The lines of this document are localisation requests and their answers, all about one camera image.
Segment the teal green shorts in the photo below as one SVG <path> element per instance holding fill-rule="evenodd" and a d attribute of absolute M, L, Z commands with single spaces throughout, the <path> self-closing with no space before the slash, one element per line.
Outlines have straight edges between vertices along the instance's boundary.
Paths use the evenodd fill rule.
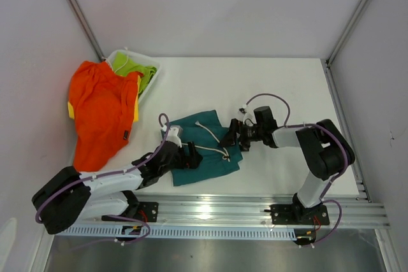
<path fill-rule="evenodd" d="M 240 169 L 243 156 L 238 147 L 221 147 L 219 142 L 227 133 L 215 110 L 202 111 L 184 118 L 173 120 L 170 125 L 179 125 L 182 129 L 182 145 L 193 142 L 203 160 L 197 169 L 173 169 L 175 187 L 202 182 L 226 176 Z"/>

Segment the orange shorts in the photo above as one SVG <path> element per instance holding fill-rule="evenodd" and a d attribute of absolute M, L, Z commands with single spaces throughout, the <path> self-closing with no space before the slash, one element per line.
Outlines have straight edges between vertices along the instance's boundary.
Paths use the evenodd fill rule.
<path fill-rule="evenodd" d="M 75 111 L 77 143 L 73 166 L 97 172 L 129 143 L 138 118 L 141 77 L 116 75 L 106 62 L 85 61 L 71 78 L 68 101 Z"/>

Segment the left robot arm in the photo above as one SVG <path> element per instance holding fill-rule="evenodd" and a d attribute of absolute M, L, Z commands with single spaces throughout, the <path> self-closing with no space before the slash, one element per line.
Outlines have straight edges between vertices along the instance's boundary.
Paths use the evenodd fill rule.
<path fill-rule="evenodd" d="M 77 220 L 148 222 L 145 204 L 135 196 L 173 169 L 194 170 L 203 161 L 192 142 L 160 144 L 130 165 L 111 171 L 80 173 L 74 166 L 60 170 L 32 198 L 35 221 L 47 233 L 59 234 Z"/>

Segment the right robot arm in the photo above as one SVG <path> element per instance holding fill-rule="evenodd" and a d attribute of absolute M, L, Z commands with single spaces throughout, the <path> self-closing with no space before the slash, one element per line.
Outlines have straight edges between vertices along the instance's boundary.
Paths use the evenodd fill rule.
<path fill-rule="evenodd" d="M 260 141 L 270 148 L 299 148 L 309 173 L 291 204 L 273 204 L 267 210 L 274 225 L 323 225 L 330 223 L 323 199 L 332 183 L 355 162 L 353 149 L 330 119 L 315 124 L 279 127 L 268 106 L 254 110 L 255 123 L 233 119 L 221 147 L 238 145 L 247 152 Z"/>

